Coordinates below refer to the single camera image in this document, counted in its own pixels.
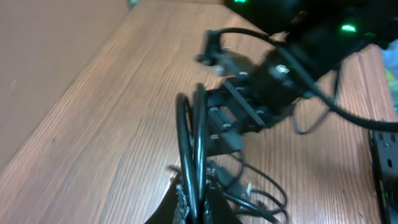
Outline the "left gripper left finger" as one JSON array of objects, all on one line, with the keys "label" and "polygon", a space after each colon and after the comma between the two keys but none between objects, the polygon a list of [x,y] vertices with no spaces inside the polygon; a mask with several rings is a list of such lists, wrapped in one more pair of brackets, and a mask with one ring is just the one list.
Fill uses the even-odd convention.
[{"label": "left gripper left finger", "polygon": [[189,208],[181,184],[181,174],[177,174],[160,205],[145,224],[186,224],[188,214]]}]

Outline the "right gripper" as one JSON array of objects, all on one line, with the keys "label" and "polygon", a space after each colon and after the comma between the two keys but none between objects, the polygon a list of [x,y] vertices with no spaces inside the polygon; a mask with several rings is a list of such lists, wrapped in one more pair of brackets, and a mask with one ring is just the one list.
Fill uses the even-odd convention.
[{"label": "right gripper", "polygon": [[241,136],[270,129],[286,117],[294,102],[306,92],[281,54],[270,51],[259,65],[240,54],[209,50],[202,54],[205,65],[221,65],[230,76],[207,92],[210,141],[208,155],[231,154],[243,149]]}]

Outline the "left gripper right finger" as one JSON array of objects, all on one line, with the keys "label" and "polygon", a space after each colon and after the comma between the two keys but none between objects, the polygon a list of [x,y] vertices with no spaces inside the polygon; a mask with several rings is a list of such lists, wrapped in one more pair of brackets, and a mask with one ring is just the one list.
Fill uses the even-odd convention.
[{"label": "left gripper right finger", "polygon": [[205,199],[204,223],[242,224],[242,221],[233,213],[215,177],[212,175],[207,175]]}]

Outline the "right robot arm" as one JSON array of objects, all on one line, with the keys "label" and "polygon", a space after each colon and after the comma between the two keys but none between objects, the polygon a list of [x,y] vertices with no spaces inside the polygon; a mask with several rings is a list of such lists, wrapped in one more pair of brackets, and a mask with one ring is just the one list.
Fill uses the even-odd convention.
[{"label": "right robot arm", "polygon": [[[369,44],[382,48],[397,38],[396,1],[225,1],[224,5],[255,26],[254,30],[209,30],[198,61],[223,65],[231,72],[219,88],[208,92],[208,124],[212,139],[207,154],[240,151],[241,136],[269,129],[294,115],[299,100],[319,97],[328,112],[377,131],[395,132],[396,123],[352,114],[327,96],[316,82]],[[246,34],[274,46],[259,65],[238,65],[222,49],[221,37]]]}]

